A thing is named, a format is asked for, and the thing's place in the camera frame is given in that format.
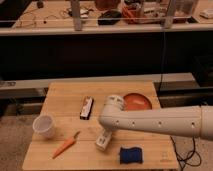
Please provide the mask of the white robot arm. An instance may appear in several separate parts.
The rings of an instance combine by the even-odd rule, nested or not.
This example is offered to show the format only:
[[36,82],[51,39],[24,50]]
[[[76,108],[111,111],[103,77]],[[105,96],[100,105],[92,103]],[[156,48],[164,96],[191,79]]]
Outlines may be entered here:
[[99,115],[99,123],[108,130],[135,130],[213,141],[213,106],[135,111],[124,111],[123,108],[121,96],[108,96]]

